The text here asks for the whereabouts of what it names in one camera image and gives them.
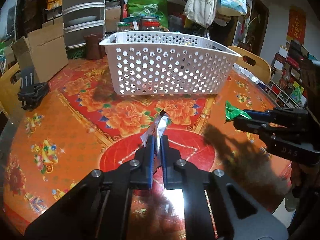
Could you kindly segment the grey tiered dish rack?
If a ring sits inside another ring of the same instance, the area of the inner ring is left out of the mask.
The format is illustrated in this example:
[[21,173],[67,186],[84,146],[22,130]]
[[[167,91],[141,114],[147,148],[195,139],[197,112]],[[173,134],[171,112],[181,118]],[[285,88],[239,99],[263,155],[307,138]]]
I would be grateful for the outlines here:
[[62,0],[62,20],[66,49],[83,47],[86,36],[105,35],[105,0]]

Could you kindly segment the brown ceramic mug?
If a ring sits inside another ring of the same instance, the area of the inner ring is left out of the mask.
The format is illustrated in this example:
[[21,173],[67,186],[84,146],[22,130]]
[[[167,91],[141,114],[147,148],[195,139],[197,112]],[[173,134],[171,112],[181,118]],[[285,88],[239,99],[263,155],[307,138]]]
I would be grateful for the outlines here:
[[84,37],[86,42],[86,59],[99,60],[102,59],[106,53],[103,46],[99,44],[103,40],[102,34],[91,34]]

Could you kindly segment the green lid glass jar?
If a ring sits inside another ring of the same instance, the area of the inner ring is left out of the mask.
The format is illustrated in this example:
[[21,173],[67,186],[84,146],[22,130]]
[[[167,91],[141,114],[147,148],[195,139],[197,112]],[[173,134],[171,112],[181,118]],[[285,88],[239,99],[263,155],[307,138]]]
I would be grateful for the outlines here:
[[131,25],[132,25],[131,23],[118,22],[117,23],[117,32],[130,31]]

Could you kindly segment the white perforated plastic basket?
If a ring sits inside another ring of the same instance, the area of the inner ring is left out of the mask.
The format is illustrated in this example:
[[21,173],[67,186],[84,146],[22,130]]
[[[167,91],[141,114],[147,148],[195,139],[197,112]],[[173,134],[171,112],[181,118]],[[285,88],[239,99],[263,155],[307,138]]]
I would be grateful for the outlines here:
[[119,95],[218,94],[239,53],[210,39],[164,31],[124,31],[102,41]]

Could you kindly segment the green shopping bag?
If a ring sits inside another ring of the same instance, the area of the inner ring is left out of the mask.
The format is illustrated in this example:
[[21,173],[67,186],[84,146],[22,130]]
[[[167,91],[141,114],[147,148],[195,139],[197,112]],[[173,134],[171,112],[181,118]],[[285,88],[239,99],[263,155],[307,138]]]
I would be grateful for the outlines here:
[[168,28],[167,0],[127,0],[127,15],[129,17],[154,16],[160,26]]

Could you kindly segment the black phone stand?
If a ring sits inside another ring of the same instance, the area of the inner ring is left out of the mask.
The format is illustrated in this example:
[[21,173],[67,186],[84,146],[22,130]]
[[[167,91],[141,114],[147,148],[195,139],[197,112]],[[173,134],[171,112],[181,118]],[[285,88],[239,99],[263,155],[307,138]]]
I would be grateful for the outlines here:
[[21,85],[17,96],[22,103],[23,110],[32,111],[36,109],[48,92],[49,85],[47,82],[35,82],[34,66],[21,70]]

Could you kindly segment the red lid pickle jar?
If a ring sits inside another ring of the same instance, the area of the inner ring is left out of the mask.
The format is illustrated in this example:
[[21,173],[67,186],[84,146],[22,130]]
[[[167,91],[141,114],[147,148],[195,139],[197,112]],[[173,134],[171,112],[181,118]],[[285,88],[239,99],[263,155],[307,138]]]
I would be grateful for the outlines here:
[[140,31],[160,31],[160,23],[156,17],[142,17],[139,21]]

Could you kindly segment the white shelf with boxes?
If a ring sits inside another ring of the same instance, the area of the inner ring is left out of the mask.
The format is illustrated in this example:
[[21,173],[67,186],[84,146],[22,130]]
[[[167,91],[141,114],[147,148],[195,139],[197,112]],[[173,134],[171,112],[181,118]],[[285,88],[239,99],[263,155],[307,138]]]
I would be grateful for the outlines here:
[[319,60],[297,40],[281,46],[272,61],[265,91],[280,107],[305,109],[319,96]]

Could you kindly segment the green snack packet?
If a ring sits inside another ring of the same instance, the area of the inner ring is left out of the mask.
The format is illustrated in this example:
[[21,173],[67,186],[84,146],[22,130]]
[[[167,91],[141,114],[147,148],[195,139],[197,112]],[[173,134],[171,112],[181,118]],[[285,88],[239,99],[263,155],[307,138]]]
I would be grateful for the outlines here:
[[225,102],[225,117],[226,122],[233,121],[237,117],[251,119],[251,117],[245,111],[233,106],[229,101]]

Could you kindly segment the cardboard box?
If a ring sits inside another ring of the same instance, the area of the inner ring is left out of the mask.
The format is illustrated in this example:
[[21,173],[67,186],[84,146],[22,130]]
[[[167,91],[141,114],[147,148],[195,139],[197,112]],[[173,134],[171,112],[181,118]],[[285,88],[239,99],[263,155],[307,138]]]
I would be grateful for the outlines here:
[[28,33],[12,46],[21,70],[33,67],[36,82],[47,82],[68,64],[63,23]]

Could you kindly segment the red floral tablecloth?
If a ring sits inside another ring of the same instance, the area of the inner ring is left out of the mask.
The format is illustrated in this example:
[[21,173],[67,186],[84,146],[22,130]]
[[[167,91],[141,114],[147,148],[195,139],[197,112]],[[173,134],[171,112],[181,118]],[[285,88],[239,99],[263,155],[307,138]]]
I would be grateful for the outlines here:
[[224,169],[268,211],[290,184],[290,163],[267,154],[252,133],[225,122],[225,103],[267,110],[269,98],[232,71],[216,96],[118,96],[106,59],[72,60],[50,81],[41,105],[2,134],[3,211],[20,233],[91,170],[131,160],[141,135],[160,111],[170,117],[171,147],[199,169]]

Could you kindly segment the red wall hanging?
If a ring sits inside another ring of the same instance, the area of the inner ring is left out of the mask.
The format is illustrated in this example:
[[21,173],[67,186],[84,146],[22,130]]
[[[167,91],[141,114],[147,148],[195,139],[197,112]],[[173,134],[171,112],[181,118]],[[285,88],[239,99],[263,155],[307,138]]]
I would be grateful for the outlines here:
[[299,7],[291,6],[289,9],[289,25],[287,29],[287,41],[297,40],[304,44],[306,31],[306,13]]

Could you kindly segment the wooden chair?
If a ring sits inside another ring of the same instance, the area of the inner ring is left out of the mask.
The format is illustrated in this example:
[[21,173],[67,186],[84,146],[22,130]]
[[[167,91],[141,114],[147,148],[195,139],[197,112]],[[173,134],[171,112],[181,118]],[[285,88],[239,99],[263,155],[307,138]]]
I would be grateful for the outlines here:
[[12,123],[19,123],[23,117],[24,110],[21,108],[21,102],[18,100],[18,92],[20,91],[21,80],[17,79],[15,83],[11,82],[11,78],[20,70],[16,63],[1,76],[1,111]]
[[269,83],[272,74],[271,67],[264,59],[237,46],[228,46],[228,48],[241,55],[235,62],[237,65],[251,72],[264,84]]

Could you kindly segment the right wooden chair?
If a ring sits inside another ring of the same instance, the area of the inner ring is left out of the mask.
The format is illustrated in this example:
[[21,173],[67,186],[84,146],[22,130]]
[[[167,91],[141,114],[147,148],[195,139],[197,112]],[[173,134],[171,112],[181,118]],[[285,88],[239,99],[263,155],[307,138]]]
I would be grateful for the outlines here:
[[269,83],[272,74],[271,67],[264,59],[237,46],[228,46],[228,48],[241,55],[235,62],[237,65],[251,72],[264,84]]

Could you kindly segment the beige canvas tote bag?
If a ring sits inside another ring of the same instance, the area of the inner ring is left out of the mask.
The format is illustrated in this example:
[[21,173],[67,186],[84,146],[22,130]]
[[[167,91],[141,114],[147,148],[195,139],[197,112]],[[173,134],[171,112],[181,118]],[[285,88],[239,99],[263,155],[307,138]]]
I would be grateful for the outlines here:
[[217,0],[187,0],[184,15],[191,22],[208,29],[215,18]]

